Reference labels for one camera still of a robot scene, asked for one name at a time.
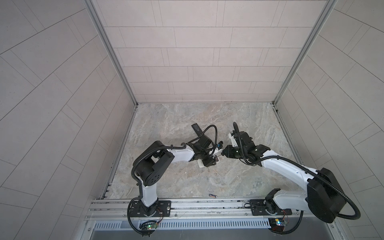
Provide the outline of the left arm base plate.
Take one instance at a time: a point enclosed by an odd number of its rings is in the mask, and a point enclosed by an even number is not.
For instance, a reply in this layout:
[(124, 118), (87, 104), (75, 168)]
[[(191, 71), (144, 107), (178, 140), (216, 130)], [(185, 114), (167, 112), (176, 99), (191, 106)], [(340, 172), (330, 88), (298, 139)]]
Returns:
[(171, 211), (171, 201), (156, 201), (147, 207), (140, 201), (134, 201), (129, 208), (130, 217), (169, 217)]

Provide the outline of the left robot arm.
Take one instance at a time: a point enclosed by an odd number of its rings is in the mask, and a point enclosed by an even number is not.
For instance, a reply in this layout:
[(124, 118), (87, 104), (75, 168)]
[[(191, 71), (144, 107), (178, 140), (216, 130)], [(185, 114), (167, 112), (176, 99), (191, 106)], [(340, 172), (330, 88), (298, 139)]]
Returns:
[(211, 141), (205, 135), (180, 146), (151, 144), (133, 163), (131, 175), (139, 186), (139, 200), (144, 208), (156, 207), (159, 201), (157, 182), (172, 163), (197, 161), (202, 167), (216, 164), (223, 142)]

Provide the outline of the right circuit board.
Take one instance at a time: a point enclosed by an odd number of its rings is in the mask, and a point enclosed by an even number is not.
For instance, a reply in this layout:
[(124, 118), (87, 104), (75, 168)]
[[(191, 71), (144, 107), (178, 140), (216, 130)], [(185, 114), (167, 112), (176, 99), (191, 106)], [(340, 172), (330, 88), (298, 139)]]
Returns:
[(269, 230), (271, 232), (282, 233), (288, 224), (284, 218), (269, 218), (268, 220), (270, 224)]

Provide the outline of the aluminium corner post left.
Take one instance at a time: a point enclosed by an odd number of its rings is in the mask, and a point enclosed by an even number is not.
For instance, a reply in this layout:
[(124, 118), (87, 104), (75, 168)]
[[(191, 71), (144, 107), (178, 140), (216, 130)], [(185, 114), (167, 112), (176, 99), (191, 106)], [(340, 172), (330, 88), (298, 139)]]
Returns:
[(115, 53), (115, 51), (111, 45), (111, 42), (107, 36), (107, 32), (106, 32), (106, 30), (105, 30), (105, 28), (101, 22), (101, 19), (100, 19), (99, 15), (96, 11), (96, 8), (95, 8), (93, 1), (84, 0), (84, 5), (85, 5), (85, 8), (87, 9), (87, 11), (90, 15), (90, 18), (91, 18), (99, 36), (100, 36), (101, 42), (103, 43), (115, 70), (117, 71), (118, 76), (120, 77), (121, 81), (123, 82), (123, 85), (124, 85), (125, 89), (127, 90), (132, 102), (137, 107), (138, 102), (134, 96), (132, 89), (129, 86), (128, 80), (124, 74), (124, 71), (123, 71), (123, 69), (119, 63), (117, 55), (116, 55), (116, 53)]

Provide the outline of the black remote control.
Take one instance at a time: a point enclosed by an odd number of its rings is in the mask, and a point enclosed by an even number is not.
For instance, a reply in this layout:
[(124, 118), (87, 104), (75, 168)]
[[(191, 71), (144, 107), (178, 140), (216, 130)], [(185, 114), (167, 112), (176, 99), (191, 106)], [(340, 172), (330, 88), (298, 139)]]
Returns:
[(200, 126), (197, 123), (192, 124), (192, 128), (198, 137), (202, 135), (203, 130), (200, 128)]

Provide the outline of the red white remote control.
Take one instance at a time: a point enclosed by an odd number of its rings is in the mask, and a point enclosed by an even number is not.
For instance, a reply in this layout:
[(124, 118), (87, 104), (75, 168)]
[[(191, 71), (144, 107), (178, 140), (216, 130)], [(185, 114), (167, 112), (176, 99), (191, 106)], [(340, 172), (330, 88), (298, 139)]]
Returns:
[(216, 165), (219, 162), (219, 158), (217, 156), (206, 157), (204, 159), (198, 159), (199, 168), (208, 168)]

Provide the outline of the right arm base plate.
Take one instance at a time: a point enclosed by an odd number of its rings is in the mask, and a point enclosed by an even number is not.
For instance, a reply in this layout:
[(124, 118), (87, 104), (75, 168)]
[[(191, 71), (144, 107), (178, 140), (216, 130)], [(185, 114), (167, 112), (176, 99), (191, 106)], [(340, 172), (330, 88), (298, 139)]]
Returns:
[(248, 203), (244, 204), (244, 208), (250, 209), (253, 216), (292, 215), (291, 209), (280, 209), (274, 201), (265, 199), (249, 200)]

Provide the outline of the aluminium corner post right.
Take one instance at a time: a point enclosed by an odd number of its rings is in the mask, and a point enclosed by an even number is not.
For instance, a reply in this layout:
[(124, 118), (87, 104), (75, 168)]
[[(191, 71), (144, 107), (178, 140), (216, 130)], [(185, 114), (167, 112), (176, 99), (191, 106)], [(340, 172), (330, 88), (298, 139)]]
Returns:
[(299, 52), (299, 55), (297, 56), (293, 66), (291, 67), (285, 81), (282, 84), (282, 87), (280, 88), (280, 90), (276, 96), (276, 98), (272, 102), (272, 104), (275, 107), (277, 107), (277, 104), (282, 99), (284, 92), (286, 91), (290, 82), (294, 78), (297, 70), (299, 69), (304, 58), (306, 57), (309, 50), (311, 49), (313, 43), (315, 42), (317, 36), (319, 35), (321, 29), (323, 28), (325, 22), (327, 21), (329, 15), (331, 14), (331, 12), (334, 9), (334, 6), (336, 5), (337, 2), (338, 2), (337, 0), (326, 1), (324, 8), (320, 12), (319, 17), (317, 18), (312, 30), (310, 31), (309, 36), (307, 37), (307, 39), (305, 41), (304, 46), (302, 47), (301, 51)]

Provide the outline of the left circuit board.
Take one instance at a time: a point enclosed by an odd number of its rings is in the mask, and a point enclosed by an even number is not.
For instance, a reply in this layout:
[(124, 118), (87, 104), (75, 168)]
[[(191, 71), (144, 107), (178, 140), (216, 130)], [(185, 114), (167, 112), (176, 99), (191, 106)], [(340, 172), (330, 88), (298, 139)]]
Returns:
[(142, 231), (152, 231), (159, 226), (159, 221), (147, 221), (140, 225), (140, 230)]

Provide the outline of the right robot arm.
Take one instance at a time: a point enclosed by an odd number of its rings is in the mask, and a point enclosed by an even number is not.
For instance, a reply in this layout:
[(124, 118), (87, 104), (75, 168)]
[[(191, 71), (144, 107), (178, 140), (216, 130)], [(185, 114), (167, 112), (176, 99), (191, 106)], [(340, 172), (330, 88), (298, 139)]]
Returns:
[(283, 157), (264, 145), (255, 145), (244, 131), (229, 133), (231, 144), (222, 154), (229, 159), (244, 160), (247, 164), (270, 169), (297, 184), (301, 190), (284, 191), (273, 189), (266, 195), (264, 204), (270, 215), (280, 210), (311, 212), (325, 223), (332, 223), (347, 203), (340, 195), (341, 189), (329, 170), (307, 168)]

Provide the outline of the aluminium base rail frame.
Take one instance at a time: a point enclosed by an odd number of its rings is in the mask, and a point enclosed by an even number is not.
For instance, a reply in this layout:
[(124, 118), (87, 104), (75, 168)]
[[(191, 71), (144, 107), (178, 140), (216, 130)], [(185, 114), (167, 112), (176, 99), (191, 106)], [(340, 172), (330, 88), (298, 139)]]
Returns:
[(155, 211), (148, 214), (139, 203), (129, 207), (130, 199), (92, 201), (86, 220), (186, 220), (274, 218), (286, 215), (297, 217), (301, 206), (281, 204), (275, 212), (268, 212), (264, 197), (239, 198), (174, 198), (160, 199)]

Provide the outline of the circuit board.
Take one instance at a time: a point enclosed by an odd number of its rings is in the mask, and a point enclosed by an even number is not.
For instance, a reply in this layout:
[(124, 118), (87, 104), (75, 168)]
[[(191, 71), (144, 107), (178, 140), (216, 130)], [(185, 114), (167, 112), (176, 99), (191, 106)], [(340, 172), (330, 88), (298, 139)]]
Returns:
[(268, 220), (270, 224), (269, 230), (271, 232), (282, 233), (288, 224), (284, 218), (269, 218)]
[(142, 231), (152, 231), (159, 226), (159, 221), (147, 221), (140, 225), (140, 230)]

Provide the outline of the aluminium corner post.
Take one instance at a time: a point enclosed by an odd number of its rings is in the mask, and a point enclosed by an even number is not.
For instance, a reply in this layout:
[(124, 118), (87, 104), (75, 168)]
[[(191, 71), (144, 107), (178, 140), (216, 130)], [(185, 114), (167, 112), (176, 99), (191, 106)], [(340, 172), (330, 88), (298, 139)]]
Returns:
[(291, 67), (285, 81), (282, 84), (282, 87), (280, 88), (280, 90), (276, 96), (276, 98), (272, 102), (272, 104), (275, 107), (277, 107), (277, 104), (282, 99), (284, 92), (286, 91), (290, 82), (294, 78), (297, 70), (299, 69), (304, 58), (306, 57), (309, 50), (311, 49), (313, 43), (315, 42), (317, 36), (319, 35), (321, 29), (323, 28), (325, 22), (327, 21), (329, 15), (331, 14), (331, 12), (334, 9), (334, 6), (336, 5), (337, 2), (338, 2), (337, 0), (326, 1), (324, 8), (320, 12), (319, 17), (317, 18), (312, 30), (310, 31), (309, 36), (307, 37), (307, 39), (305, 41), (304, 46), (302, 47), (301, 51), (299, 52), (299, 55), (297, 56), (293, 66)]
[(111, 45), (111, 42), (107, 36), (107, 32), (106, 32), (106, 30), (105, 30), (105, 28), (101, 22), (101, 19), (100, 19), (99, 15), (96, 11), (96, 8), (95, 8), (93, 1), (84, 0), (84, 5), (85, 5), (85, 8), (87, 9), (87, 11), (90, 15), (90, 18), (91, 18), (99, 36), (100, 36), (101, 42), (103, 43), (115, 70), (117, 71), (118, 76), (120, 77), (121, 81), (123, 82), (123, 85), (124, 85), (125, 89), (127, 90), (132, 102), (137, 107), (138, 102), (134, 96), (132, 89), (129, 86), (128, 80), (124, 74), (124, 71), (123, 71), (123, 69), (119, 63), (117, 55), (116, 55), (116, 53), (115, 53), (115, 51)]

